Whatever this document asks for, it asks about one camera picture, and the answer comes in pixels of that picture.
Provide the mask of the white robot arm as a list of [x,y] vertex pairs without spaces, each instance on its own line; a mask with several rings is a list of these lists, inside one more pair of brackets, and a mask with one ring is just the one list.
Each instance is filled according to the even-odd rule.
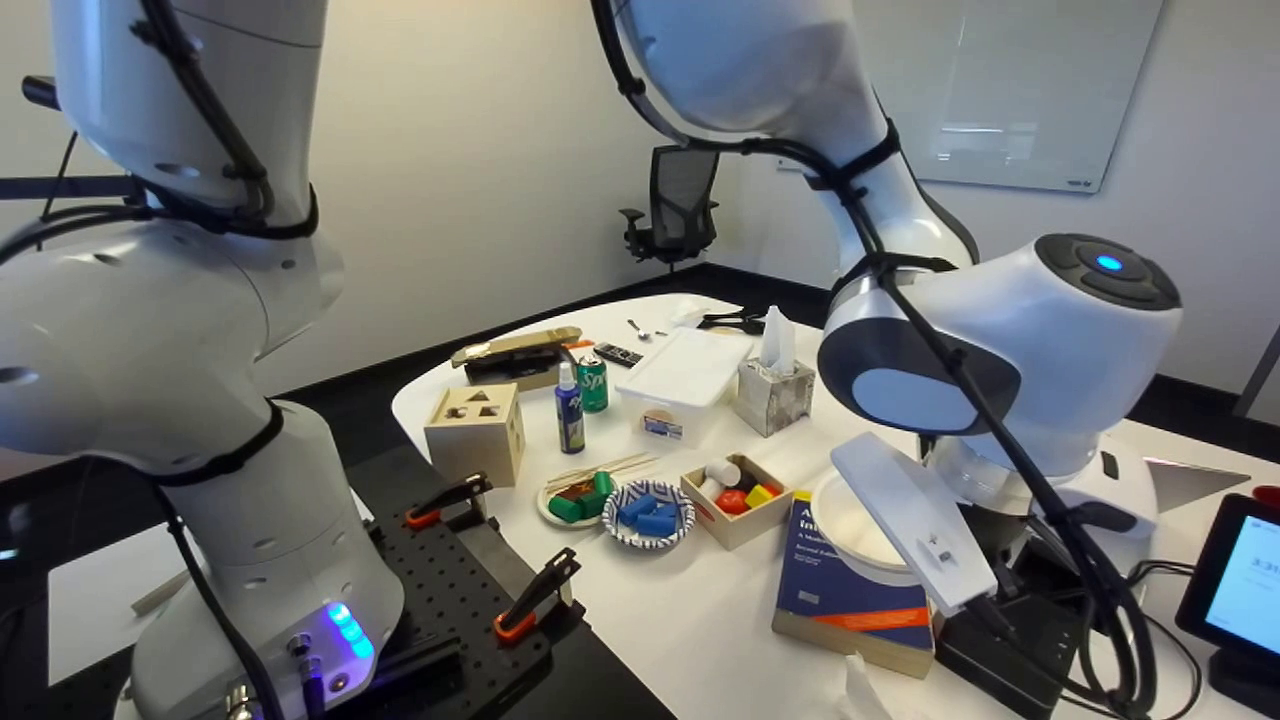
[[[327,0],[51,0],[51,103],[140,190],[4,244],[0,444],[151,481],[198,546],[117,698],[122,720],[311,720],[363,697],[406,593],[359,527],[327,425],[255,387],[336,294],[307,133]],[[1181,292],[1140,251],[1052,231],[980,256],[914,183],[847,0],[592,0],[604,57],[665,136],[774,153],[845,219],[817,350],[868,430],[837,467],[942,606],[993,593],[963,527],[1022,484],[1094,597],[1121,676],[1155,660],[1100,535],[1100,430],[1149,387]]]

